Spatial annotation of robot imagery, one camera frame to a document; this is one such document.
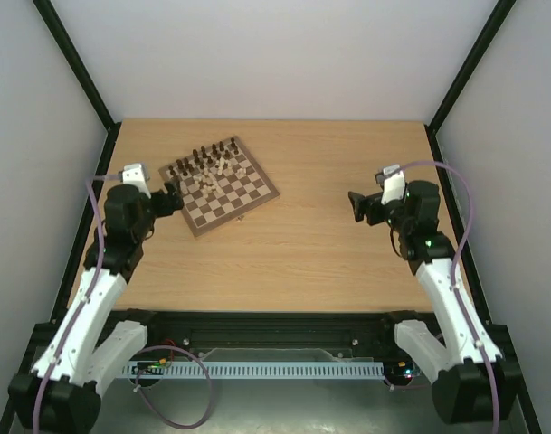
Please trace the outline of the wooden chess board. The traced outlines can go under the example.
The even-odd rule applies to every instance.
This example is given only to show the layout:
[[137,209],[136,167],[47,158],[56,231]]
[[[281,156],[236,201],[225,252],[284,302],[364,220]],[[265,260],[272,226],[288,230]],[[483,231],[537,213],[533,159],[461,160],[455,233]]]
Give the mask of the wooden chess board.
[[196,238],[280,196],[252,152],[237,136],[193,149],[158,169],[177,182],[182,214]]

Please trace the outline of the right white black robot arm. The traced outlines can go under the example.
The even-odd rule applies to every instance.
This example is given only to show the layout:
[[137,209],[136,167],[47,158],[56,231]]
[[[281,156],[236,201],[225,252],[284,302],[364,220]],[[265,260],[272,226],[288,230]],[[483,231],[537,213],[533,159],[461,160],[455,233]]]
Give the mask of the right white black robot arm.
[[348,195],[356,222],[386,223],[398,235],[401,258],[427,293],[442,336],[416,319],[380,332],[390,354],[405,351],[432,386],[432,402],[447,424],[491,421],[511,413],[522,374],[493,342],[470,302],[455,249],[439,230],[437,184],[412,181],[386,200],[382,193]]

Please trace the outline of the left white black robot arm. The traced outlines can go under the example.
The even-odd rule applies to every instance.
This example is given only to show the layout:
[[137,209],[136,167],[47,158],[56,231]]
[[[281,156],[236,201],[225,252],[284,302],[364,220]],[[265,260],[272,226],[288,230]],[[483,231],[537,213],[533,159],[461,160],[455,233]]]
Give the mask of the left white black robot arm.
[[112,186],[104,204],[89,194],[97,228],[87,250],[79,288],[53,339],[30,372],[8,386],[22,425],[34,433],[88,433],[102,398],[122,367],[147,343],[147,327],[118,323],[100,333],[143,257],[155,221],[183,208],[180,188],[167,183],[151,193],[145,182]]

